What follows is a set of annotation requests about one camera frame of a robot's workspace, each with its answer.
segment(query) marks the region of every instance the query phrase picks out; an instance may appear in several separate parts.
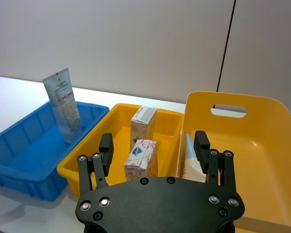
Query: blue plastic bin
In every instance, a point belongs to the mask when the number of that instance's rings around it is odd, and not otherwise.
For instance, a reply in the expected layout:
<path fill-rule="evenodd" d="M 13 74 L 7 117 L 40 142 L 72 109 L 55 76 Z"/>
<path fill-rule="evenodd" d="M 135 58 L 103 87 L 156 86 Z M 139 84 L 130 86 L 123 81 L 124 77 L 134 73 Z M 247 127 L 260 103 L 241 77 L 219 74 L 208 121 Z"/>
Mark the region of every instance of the blue plastic bin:
<path fill-rule="evenodd" d="M 109 108 L 77 102 L 82 135 L 66 144 L 47 102 L 0 133 L 0 185 L 54 201 L 67 185 L 56 166 L 108 113 Z"/>

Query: tissue box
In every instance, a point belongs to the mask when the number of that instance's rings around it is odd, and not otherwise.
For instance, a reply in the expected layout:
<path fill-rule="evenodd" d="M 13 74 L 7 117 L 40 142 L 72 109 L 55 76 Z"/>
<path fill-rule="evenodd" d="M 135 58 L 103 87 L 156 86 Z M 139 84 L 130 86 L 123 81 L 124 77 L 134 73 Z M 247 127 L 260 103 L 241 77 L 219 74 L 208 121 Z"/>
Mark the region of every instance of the tissue box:
<path fill-rule="evenodd" d="M 156 141 L 137 140 L 124 163 L 126 181 L 158 175 L 156 146 Z"/>
<path fill-rule="evenodd" d="M 153 139 L 155 115 L 155 108 L 141 106 L 132 117 L 130 126 L 130 151 L 138 139 Z"/>

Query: white wall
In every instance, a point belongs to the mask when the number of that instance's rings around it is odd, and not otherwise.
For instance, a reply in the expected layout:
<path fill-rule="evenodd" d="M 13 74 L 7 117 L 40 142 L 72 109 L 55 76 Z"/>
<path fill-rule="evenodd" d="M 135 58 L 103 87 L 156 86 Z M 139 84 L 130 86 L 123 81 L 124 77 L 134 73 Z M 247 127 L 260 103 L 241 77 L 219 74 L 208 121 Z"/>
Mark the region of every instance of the white wall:
<path fill-rule="evenodd" d="M 233 0 L 0 0 L 0 75 L 185 102 L 215 90 Z"/>
<path fill-rule="evenodd" d="M 268 96 L 291 111 L 291 0 L 237 0 L 219 91 Z"/>

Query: white table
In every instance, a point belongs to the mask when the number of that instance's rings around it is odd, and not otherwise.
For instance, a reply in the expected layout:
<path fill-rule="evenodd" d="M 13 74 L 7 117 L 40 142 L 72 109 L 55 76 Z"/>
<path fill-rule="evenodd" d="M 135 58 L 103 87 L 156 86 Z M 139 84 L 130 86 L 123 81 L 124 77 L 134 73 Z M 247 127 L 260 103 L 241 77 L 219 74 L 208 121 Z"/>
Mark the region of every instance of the white table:
<path fill-rule="evenodd" d="M 117 103 L 147 105 L 184 113 L 185 104 L 145 99 L 73 88 L 77 101 L 96 103 L 110 109 Z M 0 77 L 0 132 L 47 102 L 42 83 Z M 243 113 L 217 110 L 216 114 L 243 116 Z M 81 233 L 84 226 L 75 217 L 77 198 L 67 186 L 54 202 L 0 187 L 0 230 L 6 233 Z"/>

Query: yellow plastic bin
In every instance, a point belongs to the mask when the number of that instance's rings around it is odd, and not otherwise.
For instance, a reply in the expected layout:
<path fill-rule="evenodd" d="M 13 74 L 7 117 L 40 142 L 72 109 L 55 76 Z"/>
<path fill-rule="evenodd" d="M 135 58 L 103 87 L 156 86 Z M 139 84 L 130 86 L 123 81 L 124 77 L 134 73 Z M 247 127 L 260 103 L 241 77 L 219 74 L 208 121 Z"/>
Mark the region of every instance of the yellow plastic bin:
<path fill-rule="evenodd" d="M 80 196 L 77 158 L 85 154 L 98 152 L 101 136 L 112 133 L 114 154 L 110 166 L 109 185 L 126 181 L 124 162 L 129 155 L 130 120 L 138 105 L 117 104 L 114 108 L 88 133 L 88 135 L 60 162 L 57 171 L 68 180 L 72 192 Z M 178 161 L 180 131 L 183 124 L 183 114 L 158 109 L 155 119 L 153 140 L 158 141 L 159 176 L 175 176 Z M 95 175 L 92 174 L 93 186 L 96 186 Z"/>
<path fill-rule="evenodd" d="M 248 230 L 244 230 L 244 229 L 240 229 L 240 228 L 235 228 L 235 233 L 257 233 L 257 232 L 248 231 Z"/>
<path fill-rule="evenodd" d="M 246 108 L 242 118 L 217 116 L 214 104 Z M 212 148 L 234 152 L 237 192 L 245 204 L 241 228 L 291 232 L 291 113 L 280 102 L 248 95 L 193 92 L 188 96 L 177 175 L 184 165 L 184 133 L 207 133 Z"/>

